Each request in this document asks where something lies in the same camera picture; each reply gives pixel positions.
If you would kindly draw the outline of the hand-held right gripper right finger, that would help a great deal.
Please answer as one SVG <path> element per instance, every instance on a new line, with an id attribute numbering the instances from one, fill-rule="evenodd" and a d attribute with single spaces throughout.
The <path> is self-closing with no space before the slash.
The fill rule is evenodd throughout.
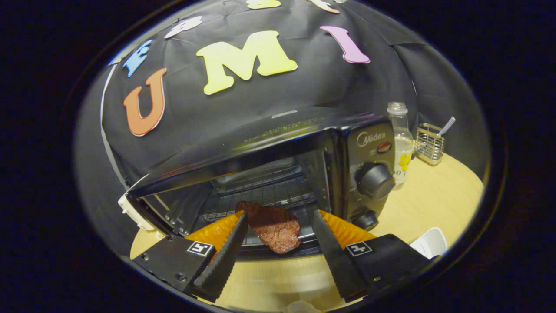
<path id="1" fill-rule="evenodd" d="M 339 295 L 346 302 L 365 298 L 376 301 L 392 295 L 415 280 L 431 260 L 393 234 L 341 245 L 333 226 L 337 216 L 313 209 L 311 226 Z"/>

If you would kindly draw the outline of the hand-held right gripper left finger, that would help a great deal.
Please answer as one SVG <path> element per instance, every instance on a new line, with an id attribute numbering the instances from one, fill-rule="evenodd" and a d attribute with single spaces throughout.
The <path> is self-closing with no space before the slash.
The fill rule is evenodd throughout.
<path id="1" fill-rule="evenodd" d="M 166 236 L 133 262 L 181 293 L 215 302 L 230 277 L 247 230 L 246 214 L 238 211 L 188 238 Z"/>

